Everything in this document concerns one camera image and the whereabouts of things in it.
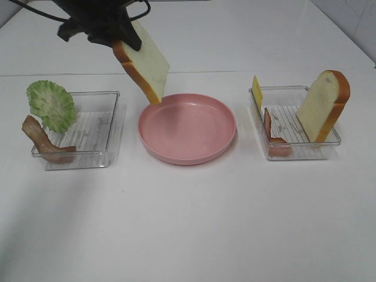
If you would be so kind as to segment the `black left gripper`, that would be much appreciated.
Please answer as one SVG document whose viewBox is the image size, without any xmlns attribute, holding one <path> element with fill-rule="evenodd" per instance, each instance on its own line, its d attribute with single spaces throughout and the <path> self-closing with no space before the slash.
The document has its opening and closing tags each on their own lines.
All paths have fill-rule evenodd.
<svg viewBox="0 0 376 282">
<path fill-rule="evenodd" d="M 58 29 L 64 41 L 78 33 L 85 33 L 88 41 L 112 47 L 113 41 L 121 39 L 133 50 L 139 51 L 142 41 L 131 21 L 125 16 L 125 1 L 55 1 L 70 18 Z"/>
</svg>

